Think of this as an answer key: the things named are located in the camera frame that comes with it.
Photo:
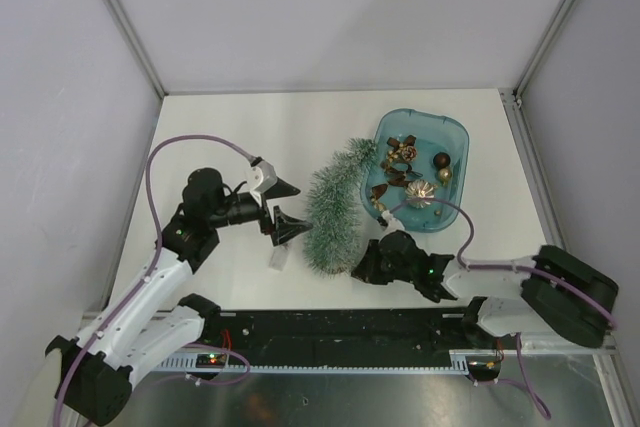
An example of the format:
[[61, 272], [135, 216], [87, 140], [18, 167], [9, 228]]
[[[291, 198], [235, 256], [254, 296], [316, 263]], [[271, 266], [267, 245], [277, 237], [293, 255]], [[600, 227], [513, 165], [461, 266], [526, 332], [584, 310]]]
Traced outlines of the clear plastic packet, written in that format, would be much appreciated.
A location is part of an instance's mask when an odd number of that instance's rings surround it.
[[269, 267], [275, 271], [282, 272], [288, 262], [289, 254], [290, 246], [288, 244], [274, 247], [269, 260]]

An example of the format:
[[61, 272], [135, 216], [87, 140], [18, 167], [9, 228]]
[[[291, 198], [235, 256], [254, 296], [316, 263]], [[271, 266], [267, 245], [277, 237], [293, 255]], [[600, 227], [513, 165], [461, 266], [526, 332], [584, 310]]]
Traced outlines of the small frosted christmas tree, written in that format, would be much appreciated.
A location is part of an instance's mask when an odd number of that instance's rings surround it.
[[372, 139], [352, 138], [313, 172], [307, 194], [307, 220], [303, 254], [316, 273], [336, 276], [355, 267], [360, 249], [359, 189], [363, 176], [377, 158]]

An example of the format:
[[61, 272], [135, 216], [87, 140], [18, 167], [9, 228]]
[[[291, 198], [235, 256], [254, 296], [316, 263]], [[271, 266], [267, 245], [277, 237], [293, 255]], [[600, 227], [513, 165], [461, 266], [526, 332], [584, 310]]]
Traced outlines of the large silver ribbed bauble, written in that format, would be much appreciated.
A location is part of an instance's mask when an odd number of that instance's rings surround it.
[[436, 185], [424, 179], [409, 182], [405, 188], [407, 205], [415, 209], [430, 206], [436, 190]]

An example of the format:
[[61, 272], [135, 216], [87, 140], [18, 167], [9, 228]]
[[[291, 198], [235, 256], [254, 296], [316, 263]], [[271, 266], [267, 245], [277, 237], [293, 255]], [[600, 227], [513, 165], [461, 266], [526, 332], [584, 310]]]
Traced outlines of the blue plastic tub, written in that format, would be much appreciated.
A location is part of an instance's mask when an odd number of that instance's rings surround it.
[[457, 217], [470, 137], [457, 120], [413, 109], [385, 114], [374, 136], [377, 161], [364, 174], [360, 198], [373, 218], [383, 210], [408, 231], [436, 233]]

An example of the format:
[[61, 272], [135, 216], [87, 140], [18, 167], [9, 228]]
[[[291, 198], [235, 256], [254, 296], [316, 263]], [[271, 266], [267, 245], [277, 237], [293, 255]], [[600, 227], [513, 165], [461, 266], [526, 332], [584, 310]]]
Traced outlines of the frosted pine cone ornament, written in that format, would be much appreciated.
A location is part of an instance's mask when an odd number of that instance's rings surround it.
[[417, 149], [414, 145], [403, 145], [398, 150], [398, 158], [403, 162], [411, 163], [417, 157]]

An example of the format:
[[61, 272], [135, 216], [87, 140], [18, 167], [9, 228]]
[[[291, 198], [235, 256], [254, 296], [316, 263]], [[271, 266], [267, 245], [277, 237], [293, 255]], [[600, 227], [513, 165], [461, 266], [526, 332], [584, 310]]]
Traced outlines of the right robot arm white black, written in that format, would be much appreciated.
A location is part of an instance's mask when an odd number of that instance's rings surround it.
[[452, 254], [427, 253], [404, 231], [370, 241], [351, 275], [372, 285], [409, 283], [435, 303], [467, 300], [471, 313], [461, 335], [473, 348], [506, 335], [546, 331], [599, 348], [613, 327], [619, 292], [611, 278], [557, 246], [464, 267]]

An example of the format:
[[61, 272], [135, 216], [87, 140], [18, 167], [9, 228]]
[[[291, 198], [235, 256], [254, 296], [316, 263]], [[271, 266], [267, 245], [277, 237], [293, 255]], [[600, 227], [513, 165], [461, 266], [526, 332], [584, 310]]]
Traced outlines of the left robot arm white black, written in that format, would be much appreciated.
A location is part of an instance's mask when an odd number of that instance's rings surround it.
[[60, 425], [64, 408], [97, 426], [109, 424], [137, 385], [166, 357], [192, 342], [202, 347], [214, 344], [221, 323], [211, 315], [219, 308], [198, 295], [181, 300], [161, 323], [150, 321], [217, 247], [219, 229], [257, 222], [274, 246], [309, 231], [310, 223], [267, 205], [271, 199], [299, 193], [264, 160], [250, 165], [245, 181], [235, 190], [216, 169], [192, 172], [171, 220], [157, 228], [154, 253], [138, 276], [74, 338], [58, 336], [49, 344], [49, 352], [61, 355], [53, 425]]

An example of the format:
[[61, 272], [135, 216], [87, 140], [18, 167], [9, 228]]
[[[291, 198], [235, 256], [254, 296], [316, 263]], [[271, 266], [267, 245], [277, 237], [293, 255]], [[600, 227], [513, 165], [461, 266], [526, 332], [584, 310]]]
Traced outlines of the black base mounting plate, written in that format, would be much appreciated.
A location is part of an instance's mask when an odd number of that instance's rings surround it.
[[493, 350], [494, 337], [471, 323], [465, 308], [241, 310], [211, 314], [199, 341], [260, 359], [371, 355], [378, 352]]

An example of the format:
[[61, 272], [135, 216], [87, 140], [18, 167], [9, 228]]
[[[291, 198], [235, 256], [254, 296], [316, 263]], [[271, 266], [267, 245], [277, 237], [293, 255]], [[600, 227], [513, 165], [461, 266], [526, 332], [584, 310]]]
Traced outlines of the small gold glitter bauble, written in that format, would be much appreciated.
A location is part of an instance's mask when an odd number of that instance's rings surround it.
[[443, 186], [447, 186], [453, 179], [453, 172], [449, 167], [445, 167], [438, 171], [437, 177]]

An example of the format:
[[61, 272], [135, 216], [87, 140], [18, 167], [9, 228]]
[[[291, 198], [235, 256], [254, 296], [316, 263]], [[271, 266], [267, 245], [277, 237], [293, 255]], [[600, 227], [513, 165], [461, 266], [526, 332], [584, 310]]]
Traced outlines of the dark red bauble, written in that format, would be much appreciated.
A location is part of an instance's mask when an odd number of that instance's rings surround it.
[[437, 170], [445, 169], [450, 166], [451, 157], [446, 152], [439, 152], [433, 157], [432, 162]]

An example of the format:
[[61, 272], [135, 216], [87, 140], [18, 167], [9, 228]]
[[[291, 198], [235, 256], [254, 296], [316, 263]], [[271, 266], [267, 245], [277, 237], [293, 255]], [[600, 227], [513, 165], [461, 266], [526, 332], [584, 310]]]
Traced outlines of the left aluminium frame post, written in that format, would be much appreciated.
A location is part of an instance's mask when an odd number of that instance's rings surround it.
[[144, 77], [154, 91], [156, 97], [163, 100], [167, 95], [163, 83], [154, 67], [147, 49], [138, 35], [134, 24], [131, 22], [122, 0], [102, 0], [110, 14], [117, 30], [120, 32], [124, 43], [131, 52], [134, 60], [140, 67]]

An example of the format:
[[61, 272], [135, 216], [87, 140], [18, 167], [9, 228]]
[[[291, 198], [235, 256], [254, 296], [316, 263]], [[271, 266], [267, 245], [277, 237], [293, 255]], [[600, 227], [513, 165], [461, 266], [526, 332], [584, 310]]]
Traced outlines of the aluminium frame post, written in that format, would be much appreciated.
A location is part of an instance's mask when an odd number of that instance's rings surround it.
[[518, 78], [513, 95], [516, 99], [522, 98], [527, 88], [531, 84], [538, 70], [542, 67], [545, 58], [561, 34], [565, 24], [568, 22], [574, 9], [580, 0], [560, 0], [553, 11], [553, 14], [545, 27], [543, 34], [536, 44], [536, 47], [527, 61], [523, 72]]
[[144, 77], [154, 91], [156, 97], [163, 100], [167, 95], [163, 83], [154, 67], [147, 49], [138, 35], [134, 24], [131, 22], [122, 0], [102, 0], [110, 14], [117, 30], [120, 32], [124, 43], [131, 52], [134, 60], [140, 67]]

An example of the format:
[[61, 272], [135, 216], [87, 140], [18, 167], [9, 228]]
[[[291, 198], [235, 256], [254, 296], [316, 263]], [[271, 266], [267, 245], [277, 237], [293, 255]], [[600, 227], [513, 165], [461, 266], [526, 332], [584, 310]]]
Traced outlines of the right aluminium frame post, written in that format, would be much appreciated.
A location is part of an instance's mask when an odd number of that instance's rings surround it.
[[545, 58], [561, 34], [565, 24], [568, 22], [574, 9], [580, 0], [560, 0], [553, 11], [553, 14], [545, 27], [543, 34], [536, 44], [536, 47], [527, 61], [523, 72], [518, 78], [513, 95], [516, 99], [522, 98], [527, 88], [531, 84], [538, 70], [542, 67]]

